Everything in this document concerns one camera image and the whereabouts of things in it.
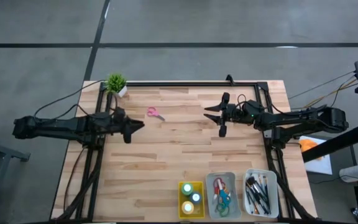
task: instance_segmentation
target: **wooden table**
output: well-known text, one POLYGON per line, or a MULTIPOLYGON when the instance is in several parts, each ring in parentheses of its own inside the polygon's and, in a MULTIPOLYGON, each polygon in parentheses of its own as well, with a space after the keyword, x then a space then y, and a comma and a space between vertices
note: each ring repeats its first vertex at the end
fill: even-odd
MULTIPOLYGON (((289 111, 284 82, 267 82, 273 104, 282 111, 289 111)), ((98 89, 99 85, 93 85, 82 91, 79 104, 88 113, 94 113, 98 89)), ((132 135, 131 144, 125 144, 120 134, 107 137, 93 220, 179 222, 178 182, 204 182, 210 172, 235 173, 239 203, 242 203, 245 171, 268 168, 261 132, 252 126, 227 123, 227 136, 219 138, 219 127, 203 116, 206 112, 203 108, 219 104, 225 91, 231 94, 230 103, 237 104, 240 94, 245 94, 247 100, 255 99, 251 87, 129 87, 119 106, 131 118, 144 121, 145 127, 132 135), (148 106, 156 107, 166 122, 146 116, 148 106)), ((77 113, 77 116, 83 115, 80 111, 77 113)), ((68 178, 80 151, 79 143, 69 143, 52 218, 63 211, 68 178)), ((316 216, 299 147, 288 144, 283 156, 291 191, 306 210, 316 216)), ((85 157, 83 153, 68 191, 67 204, 80 189, 85 157)), ((88 211, 88 200, 89 195, 85 198, 83 216, 88 211)), ((282 194, 280 201, 286 214, 282 194)), ((207 201, 205 204, 206 218, 192 221, 211 221, 207 201)), ((241 204, 240 208, 242 216, 237 221, 270 220, 248 215, 241 204)))

